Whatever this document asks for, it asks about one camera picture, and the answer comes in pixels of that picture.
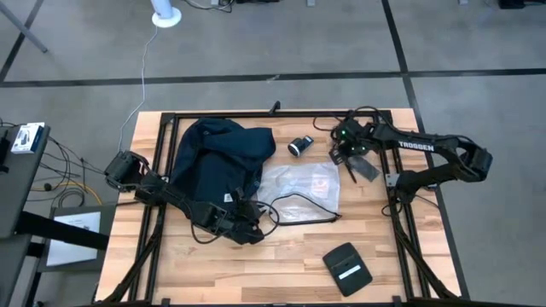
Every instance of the wooden table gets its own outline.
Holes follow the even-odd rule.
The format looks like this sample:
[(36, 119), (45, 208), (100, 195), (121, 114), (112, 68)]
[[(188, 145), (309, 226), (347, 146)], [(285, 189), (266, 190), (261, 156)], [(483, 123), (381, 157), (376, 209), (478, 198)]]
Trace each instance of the wooden table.
[[(417, 130), (411, 109), (392, 109), (394, 124), (402, 130)], [(142, 112), (138, 116), (131, 150), (152, 163), (160, 127), (161, 112)], [(180, 122), (178, 141), (194, 119)], [(313, 129), (312, 118), (237, 119), (246, 128), (270, 127), (277, 150), (264, 167), (271, 165), (316, 163), (329, 161), (328, 132)], [(332, 127), (335, 119), (320, 118), (317, 125)], [(166, 140), (171, 125), (167, 127)], [(309, 135), (315, 144), (299, 159), (287, 150), (295, 138)], [(168, 142), (164, 144), (166, 155)], [(404, 169), (423, 170), (427, 163), (423, 153), (400, 150)], [(369, 153), (366, 159), (380, 169), (380, 159)], [(165, 168), (165, 157), (160, 172)], [(436, 202), (434, 194), (419, 191), (419, 195)], [(132, 199), (122, 194), (121, 201)], [(200, 245), (192, 239), (189, 221), (173, 206), (166, 211), (166, 224), (160, 249), (160, 261), (154, 289), (154, 302), (170, 298), (172, 304), (250, 304), (250, 303), (349, 303), (389, 302), (393, 295), (404, 299), (392, 222), (381, 215), (386, 204), (383, 176), (368, 182), (357, 175), (353, 183), (346, 168), (340, 167), (340, 213), (336, 223), (280, 227), (273, 235), (255, 246), (239, 246), (221, 238), (210, 245)], [(117, 209), (112, 233), (102, 269), (96, 298), (105, 298), (132, 265), (142, 221), (142, 205), (121, 206)], [(459, 286), (445, 237), (439, 209), (423, 200), (413, 202), (415, 224), (421, 250), (439, 279), (455, 294)], [(270, 228), (262, 219), (260, 227)], [(210, 238), (199, 232), (202, 239)], [(350, 241), (363, 257), (374, 281), (364, 289), (344, 298), (322, 263), (322, 256)], [(415, 295), (419, 296), (415, 266), (408, 256)], [(141, 274), (139, 298), (144, 296), (147, 266)]]

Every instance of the white label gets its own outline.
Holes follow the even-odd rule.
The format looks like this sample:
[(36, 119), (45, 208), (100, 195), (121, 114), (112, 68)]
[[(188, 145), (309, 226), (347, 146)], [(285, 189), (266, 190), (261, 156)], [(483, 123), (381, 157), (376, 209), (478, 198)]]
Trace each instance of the white label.
[(359, 269), (360, 269), (360, 265), (357, 265), (357, 266), (353, 267), (352, 269), (349, 269), (345, 273), (339, 275), (338, 277), (340, 278), (340, 280), (342, 280), (342, 279), (346, 278), (348, 275), (351, 275), (352, 273), (358, 271)]

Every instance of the white paper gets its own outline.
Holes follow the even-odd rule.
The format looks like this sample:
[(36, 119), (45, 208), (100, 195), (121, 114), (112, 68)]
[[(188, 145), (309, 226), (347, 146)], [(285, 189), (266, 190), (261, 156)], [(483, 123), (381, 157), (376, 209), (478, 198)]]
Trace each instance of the white paper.
[[(87, 229), (89, 231), (99, 232), (101, 224), (101, 213), (82, 213), (63, 217), (55, 217), (60, 223), (65, 223), (75, 227)], [(60, 264), (72, 264), (80, 261), (96, 259), (97, 251), (94, 248), (68, 244), (58, 240), (51, 240), (49, 244), (49, 254), (47, 266)]]

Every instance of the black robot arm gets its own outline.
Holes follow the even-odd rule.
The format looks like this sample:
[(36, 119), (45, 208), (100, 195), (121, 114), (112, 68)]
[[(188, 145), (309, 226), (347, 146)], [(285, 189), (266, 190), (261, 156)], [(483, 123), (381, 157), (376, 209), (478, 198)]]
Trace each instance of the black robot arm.
[(447, 160), (444, 165), (424, 171), (402, 171), (386, 177), (388, 186), (395, 187), (398, 197), (410, 203), (419, 188), (450, 180), (481, 182), (493, 160), (486, 149), (465, 136), (438, 136), (406, 132), (396, 129), (389, 122), (367, 123), (361, 126), (352, 116), (347, 116), (332, 131), (337, 148), (345, 156), (379, 152), (393, 148), (405, 148), (439, 154)]
[(255, 244), (264, 238), (258, 227), (262, 212), (256, 203), (244, 201), (242, 192), (231, 194), (236, 210), (227, 211), (211, 202), (192, 201), (177, 187), (151, 171), (146, 159), (136, 153), (119, 152), (105, 170), (108, 185), (120, 192), (135, 191), (135, 199), (149, 206), (169, 203), (184, 212), (196, 226), (212, 235), (222, 235), (239, 244)]

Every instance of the black wallet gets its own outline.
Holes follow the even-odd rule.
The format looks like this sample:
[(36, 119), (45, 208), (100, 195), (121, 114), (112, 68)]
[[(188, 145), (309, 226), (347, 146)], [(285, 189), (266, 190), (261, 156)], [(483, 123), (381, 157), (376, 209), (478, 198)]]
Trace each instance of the black wallet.
[(322, 257), (343, 296), (349, 296), (372, 282), (372, 275), (351, 243), (338, 246)]

